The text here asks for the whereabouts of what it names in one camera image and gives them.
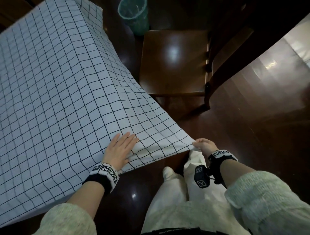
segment white grid tablecloth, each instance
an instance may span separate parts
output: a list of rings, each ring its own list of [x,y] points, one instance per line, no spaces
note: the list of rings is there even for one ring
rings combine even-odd
[[[46,0],[0,35],[0,226],[76,191],[112,137],[120,173],[192,148],[139,86],[87,0]]]

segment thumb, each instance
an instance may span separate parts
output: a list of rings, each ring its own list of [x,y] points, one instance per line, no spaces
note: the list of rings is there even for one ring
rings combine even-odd
[[[193,142],[193,146],[195,146],[196,148],[202,148],[204,145],[204,143],[199,143],[199,142]]]

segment light green sweater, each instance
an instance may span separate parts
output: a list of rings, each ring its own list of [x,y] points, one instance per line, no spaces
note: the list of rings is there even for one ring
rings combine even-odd
[[[243,175],[227,189],[225,197],[230,205],[206,200],[166,207],[146,218],[142,233],[200,227],[230,235],[249,234],[248,228],[253,234],[310,234],[310,206],[271,173],[255,171]],[[83,209],[64,203],[45,214],[35,233],[41,234],[92,235],[96,228]]]

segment trash can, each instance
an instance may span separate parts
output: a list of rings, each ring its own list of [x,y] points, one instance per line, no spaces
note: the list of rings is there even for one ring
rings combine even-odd
[[[148,31],[147,0],[121,0],[117,12],[135,35],[141,36]]]

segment sweater sleeve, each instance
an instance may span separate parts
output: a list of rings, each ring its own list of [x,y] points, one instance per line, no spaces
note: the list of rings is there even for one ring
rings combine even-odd
[[[274,174],[254,171],[225,192],[236,219],[253,234],[308,234],[310,206]]]
[[[90,215],[70,203],[54,206],[42,218],[40,228],[33,235],[96,235]]]

